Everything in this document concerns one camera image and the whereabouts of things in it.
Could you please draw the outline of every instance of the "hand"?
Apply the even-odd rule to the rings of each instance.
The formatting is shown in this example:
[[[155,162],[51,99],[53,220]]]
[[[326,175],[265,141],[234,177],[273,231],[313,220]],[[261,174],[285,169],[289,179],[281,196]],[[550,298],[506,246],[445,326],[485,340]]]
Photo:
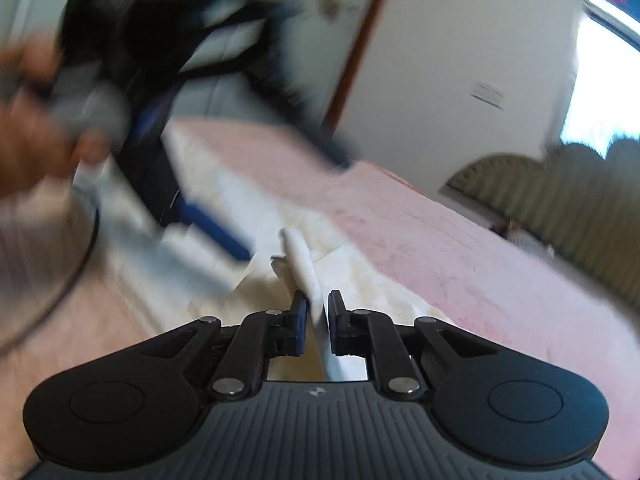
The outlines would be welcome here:
[[[0,70],[17,65],[34,82],[52,82],[59,63],[55,42],[45,36],[0,48]],[[25,90],[10,103],[0,102],[0,198],[31,189],[46,176],[69,178],[81,161],[98,164],[109,155],[100,132],[87,131],[71,144],[60,130]]]

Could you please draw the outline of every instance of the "ribbed black plate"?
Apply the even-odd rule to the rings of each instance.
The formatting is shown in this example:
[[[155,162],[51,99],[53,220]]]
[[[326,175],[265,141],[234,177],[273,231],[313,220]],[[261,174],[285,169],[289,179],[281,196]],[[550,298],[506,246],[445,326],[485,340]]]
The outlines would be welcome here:
[[[216,405],[183,447],[146,466],[82,472],[45,462],[27,480],[606,480],[592,463],[508,470],[444,439],[418,404],[360,383],[264,383]]]

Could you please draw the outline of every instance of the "light switch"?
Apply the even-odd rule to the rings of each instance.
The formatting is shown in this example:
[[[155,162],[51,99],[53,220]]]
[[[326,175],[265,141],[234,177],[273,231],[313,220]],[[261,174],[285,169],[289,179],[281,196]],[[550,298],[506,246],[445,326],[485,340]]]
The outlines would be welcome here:
[[[489,103],[490,105],[502,110],[502,99],[504,98],[504,94],[487,83],[476,83],[471,95],[476,99],[480,99],[481,101]]]

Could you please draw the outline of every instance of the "window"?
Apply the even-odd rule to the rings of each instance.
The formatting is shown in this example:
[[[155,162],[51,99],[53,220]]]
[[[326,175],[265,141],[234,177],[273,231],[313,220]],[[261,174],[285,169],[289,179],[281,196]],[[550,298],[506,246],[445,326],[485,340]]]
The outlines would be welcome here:
[[[605,0],[585,1],[578,72],[560,139],[606,156],[615,139],[640,139],[640,23]]]

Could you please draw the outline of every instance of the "round black pad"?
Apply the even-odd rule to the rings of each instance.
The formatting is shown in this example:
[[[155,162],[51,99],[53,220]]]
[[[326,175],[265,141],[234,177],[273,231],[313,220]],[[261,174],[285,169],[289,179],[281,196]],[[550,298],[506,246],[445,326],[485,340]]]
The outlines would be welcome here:
[[[485,460],[540,467],[591,456],[609,411],[586,379],[504,351],[452,370],[434,394],[433,415],[452,441]]]
[[[142,408],[145,394],[132,384],[112,381],[83,386],[71,396],[73,414],[92,424],[116,424]]]
[[[546,384],[509,381],[491,390],[489,405],[514,422],[544,422],[562,410],[562,397]]]
[[[172,360],[114,354],[44,381],[28,397],[23,420],[41,458],[115,470],[173,449],[199,413],[196,392]]]

